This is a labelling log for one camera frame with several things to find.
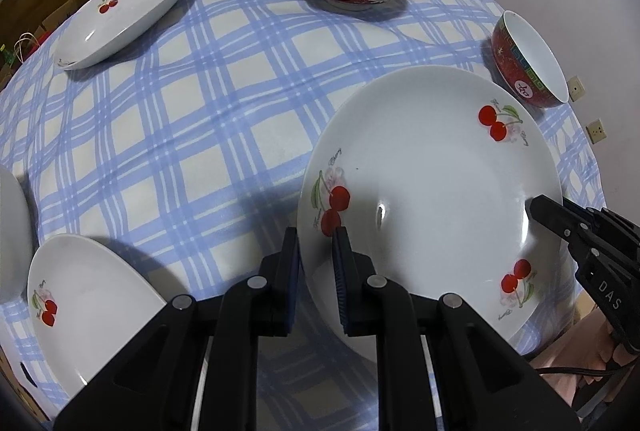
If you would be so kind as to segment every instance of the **cable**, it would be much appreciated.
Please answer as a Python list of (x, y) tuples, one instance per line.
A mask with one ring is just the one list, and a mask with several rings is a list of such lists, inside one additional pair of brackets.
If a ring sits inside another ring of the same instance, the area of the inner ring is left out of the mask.
[(620, 366), (615, 369), (589, 369), (586, 367), (539, 367), (536, 368), (536, 372), (540, 375), (551, 375), (555, 373), (564, 373), (566, 375), (581, 375), (584, 377), (610, 377), (615, 375), (622, 369), (627, 369), (638, 361), (638, 357), (632, 360), (625, 366)]

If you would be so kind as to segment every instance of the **cherry print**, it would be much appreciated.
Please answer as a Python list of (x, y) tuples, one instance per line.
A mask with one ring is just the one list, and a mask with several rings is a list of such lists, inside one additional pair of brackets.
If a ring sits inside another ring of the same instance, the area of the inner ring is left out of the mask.
[(502, 281), (500, 282), (500, 288), (502, 288), (502, 291), (506, 294), (515, 292), (517, 287), (518, 287), (518, 278), (513, 274), (507, 274), (505, 277), (502, 278)]
[(498, 115), (495, 112), (493, 106), (482, 106), (480, 112), (478, 113), (478, 120), (480, 124), (485, 126), (491, 126), (495, 123)]
[(53, 323), (56, 322), (56, 318), (53, 316), (51, 312), (43, 312), (42, 313), (42, 322), (47, 326), (53, 326)]
[(504, 125), (504, 122), (495, 122), (491, 130), (489, 130), (489, 134), (496, 142), (499, 142), (507, 136), (507, 127)]
[(351, 195), (346, 187), (335, 186), (329, 196), (329, 205), (335, 210), (346, 210), (350, 200)]
[(524, 279), (531, 274), (531, 264), (526, 259), (516, 261), (513, 267), (513, 275), (517, 279)]
[(44, 302), (44, 307), (45, 310), (51, 312), (53, 315), (56, 315), (58, 313), (58, 305), (56, 305), (53, 299), (47, 299)]
[(322, 215), (320, 221), (320, 229), (325, 236), (331, 237), (336, 227), (340, 227), (342, 222), (340, 221), (340, 214), (334, 208), (326, 210)]

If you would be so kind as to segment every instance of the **cardboard box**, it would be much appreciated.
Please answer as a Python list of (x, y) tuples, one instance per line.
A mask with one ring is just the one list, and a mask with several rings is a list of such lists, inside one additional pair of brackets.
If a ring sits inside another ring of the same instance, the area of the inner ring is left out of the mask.
[(26, 391), (15, 378), (11, 365), (6, 358), (4, 351), (2, 351), (2, 348), (0, 348), (0, 375), (4, 375), (7, 381), (9, 381), (9, 384), (11, 384), (11, 387), (22, 400), (27, 411), (29, 411), (29, 413), (31, 413), (38, 422), (45, 422), (49, 420), (36, 401), (33, 400), (33, 397), (29, 392)]
[(76, 0), (68, 0), (60, 8), (54, 10), (49, 17), (42, 22), (42, 26), (44, 26), (45, 30), (53, 32), (53, 30), (58, 28), (77, 11), (78, 5), (76, 4)]
[(15, 72), (9, 67), (8, 64), (5, 64), (2, 68), (0, 68), (0, 91), (6, 88), (6, 85), (9, 84), (9, 81), (14, 76)]
[(578, 321), (589, 315), (595, 308), (595, 305), (596, 303), (585, 290), (580, 292), (578, 299), (575, 300), (575, 315)]

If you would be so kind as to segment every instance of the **plate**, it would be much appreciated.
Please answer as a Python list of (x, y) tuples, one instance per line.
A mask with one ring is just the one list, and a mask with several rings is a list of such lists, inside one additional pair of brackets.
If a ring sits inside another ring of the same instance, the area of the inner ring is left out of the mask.
[(147, 31), (178, 0), (91, 0), (64, 31), (54, 61), (65, 70), (106, 59)]
[(446, 66), (398, 70), (358, 90), (313, 150), (298, 206), (306, 283), (322, 317), (375, 361), (373, 337), (339, 323), (330, 238), (407, 290), (460, 294), (505, 339), (548, 287), (560, 239), (530, 224), (526, 203), (561, 202), (536, 122), (502, 88)]
[(74, 234), (53, 236), (36, 251), (27, 294), (44, 358), (69, 397), (164, 306), (124, 260)]

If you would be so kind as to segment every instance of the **blue plaid tablecloth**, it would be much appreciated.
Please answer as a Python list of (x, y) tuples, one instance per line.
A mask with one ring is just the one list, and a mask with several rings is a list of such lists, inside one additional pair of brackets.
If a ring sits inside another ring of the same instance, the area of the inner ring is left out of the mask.
[[(323, 0), (179, 0), (113, 58), (65, 73), (59, 28), (0, 93), (0, 163), (30, 198), (39, 242), (95, 237), (166, 298), (222, 293), (279, 249), (303, 173), (338, 106), (411, 64), (493, 77), (493, 0), (393, 0), (368, 11)], [(601, 207), (598, 167), (569, 105), (534, 111), (564, 194)], [(530, 351), (568, 322), (572, 261), (513, 339)], [(302, 278), (295, 329), (263, 339), (261, 430), (377, 429), (374, 364), (324, 325)], [(68, 400), (24, 299), (0, 313), (38, 388)]]

